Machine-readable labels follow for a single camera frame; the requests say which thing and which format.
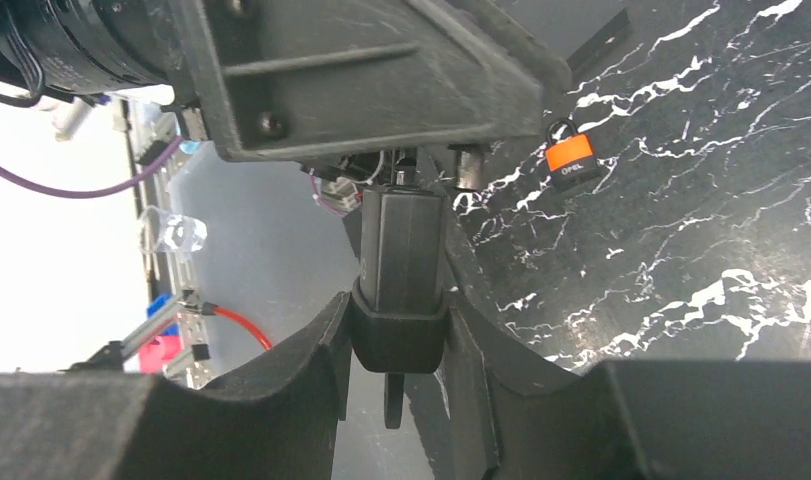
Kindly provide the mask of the clamp fixture with plate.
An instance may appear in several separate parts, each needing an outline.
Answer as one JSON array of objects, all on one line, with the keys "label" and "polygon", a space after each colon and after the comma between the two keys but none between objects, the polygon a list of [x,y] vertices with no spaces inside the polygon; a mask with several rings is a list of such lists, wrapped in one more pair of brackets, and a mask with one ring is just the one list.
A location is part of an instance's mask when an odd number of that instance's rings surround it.
[{"label": "clamp fixture with plate", "polygon": [[161,295],[132,333],[106,343],[64,371],[122,372],[133,360],[138,373],[162,375],[188,388],[202,389],[217,378],[204,325],[204,317],[212,315],[214,308],[193,289]]}]

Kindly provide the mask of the black box at front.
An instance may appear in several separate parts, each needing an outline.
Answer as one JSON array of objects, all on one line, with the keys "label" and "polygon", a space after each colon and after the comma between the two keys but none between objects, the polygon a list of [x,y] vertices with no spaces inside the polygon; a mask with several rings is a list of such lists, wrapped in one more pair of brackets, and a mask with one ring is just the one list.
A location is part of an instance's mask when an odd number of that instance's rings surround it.
[{"label": "black box at front", "polygon": [[588,20],[581,43],[567,59],[573,77],[580,77],[597,61],[614,50],[631,31],[629,13],[625,7],[606,12],[596,20]]}]

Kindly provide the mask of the orange and black padlock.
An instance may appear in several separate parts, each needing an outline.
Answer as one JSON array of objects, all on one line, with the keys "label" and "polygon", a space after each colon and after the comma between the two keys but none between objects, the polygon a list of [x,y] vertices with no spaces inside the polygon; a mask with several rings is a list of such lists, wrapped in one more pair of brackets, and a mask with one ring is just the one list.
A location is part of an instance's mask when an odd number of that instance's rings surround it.
[{"label": "orange and black padlock", "polygon": [[589,136],[569,118],[556,119],[546,131],[544,160],[557,192],[564,193],[603,175]]}]

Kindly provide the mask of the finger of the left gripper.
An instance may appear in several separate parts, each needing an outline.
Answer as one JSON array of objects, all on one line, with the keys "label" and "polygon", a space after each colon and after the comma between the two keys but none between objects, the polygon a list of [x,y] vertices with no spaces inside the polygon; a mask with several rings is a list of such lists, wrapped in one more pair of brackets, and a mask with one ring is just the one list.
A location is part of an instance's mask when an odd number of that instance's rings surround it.
[{"label": "finger of the left gripper", "polygon": [[567,63],[492,1],[173,1],[206,131],[237,162],[529,137]]}]

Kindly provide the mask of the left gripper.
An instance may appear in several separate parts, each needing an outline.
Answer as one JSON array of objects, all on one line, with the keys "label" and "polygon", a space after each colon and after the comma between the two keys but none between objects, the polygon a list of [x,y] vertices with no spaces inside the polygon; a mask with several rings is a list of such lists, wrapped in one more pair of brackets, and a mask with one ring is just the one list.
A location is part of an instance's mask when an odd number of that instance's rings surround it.
[{"label": "left gripper", "polygon": [[0,1],[0,103],[30,108],[169,85],[187,101],[187,64],[166,1]]}]

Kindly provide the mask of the black head key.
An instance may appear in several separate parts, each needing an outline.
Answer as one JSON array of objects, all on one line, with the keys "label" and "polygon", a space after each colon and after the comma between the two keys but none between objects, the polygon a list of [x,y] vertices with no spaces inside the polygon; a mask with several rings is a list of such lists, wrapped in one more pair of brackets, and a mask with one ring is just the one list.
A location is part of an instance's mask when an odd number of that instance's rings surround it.
[{"label": "black head key", "polygon": [[384,422],[390,430],[401,426],[404,400],[405,375],[400,373],[387,373],[384,385]]}]

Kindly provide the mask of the clear plastic cup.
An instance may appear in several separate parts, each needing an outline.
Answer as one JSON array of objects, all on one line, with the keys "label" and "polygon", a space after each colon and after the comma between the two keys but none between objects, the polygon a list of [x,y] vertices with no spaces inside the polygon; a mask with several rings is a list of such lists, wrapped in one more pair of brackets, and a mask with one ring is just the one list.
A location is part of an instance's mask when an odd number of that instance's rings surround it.
[{"label": "clear plastic cup", "polygon": [[144,254],[187,255],[200,251],[207,225],[194,217],[148,206],[138,218],[139,247]]}]

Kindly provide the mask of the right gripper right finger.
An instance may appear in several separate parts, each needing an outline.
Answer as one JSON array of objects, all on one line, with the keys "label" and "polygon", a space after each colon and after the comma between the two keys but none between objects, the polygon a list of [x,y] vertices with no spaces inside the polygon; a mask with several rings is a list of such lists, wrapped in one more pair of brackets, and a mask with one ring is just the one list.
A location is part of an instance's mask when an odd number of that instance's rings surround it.
[{"label": "right gripper right finger", "polygon": [[811,479],[811,362],[607,360],[577,375],[449,302],[460,479]]}]

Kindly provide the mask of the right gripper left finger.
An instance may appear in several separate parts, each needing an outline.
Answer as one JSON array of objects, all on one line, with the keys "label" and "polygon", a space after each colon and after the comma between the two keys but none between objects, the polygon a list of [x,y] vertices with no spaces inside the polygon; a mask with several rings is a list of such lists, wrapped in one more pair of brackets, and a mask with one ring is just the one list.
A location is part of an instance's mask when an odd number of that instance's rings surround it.
[{"label": "right gripper left finger", "polygon": [[0,479],[327,479],[350,297],[193,390],[110,371],[0,374]]}]

